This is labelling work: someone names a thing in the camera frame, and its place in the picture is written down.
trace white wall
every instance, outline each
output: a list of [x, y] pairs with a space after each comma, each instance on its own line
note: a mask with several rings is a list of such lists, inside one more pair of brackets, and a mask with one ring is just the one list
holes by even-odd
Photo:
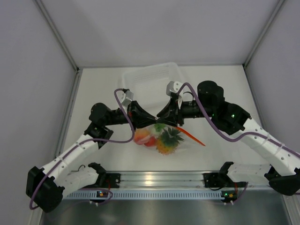
[[300, 1], [286, 1], [247, 68], [268, 131], [300, 152]]
[[54, 155], [74, 71], [33, 1], [0, 1], [0, 31], [0, 218], [23, 225], [27, 173]]
[[43, 0], [79, 66], [242, 64], [278, 0]]

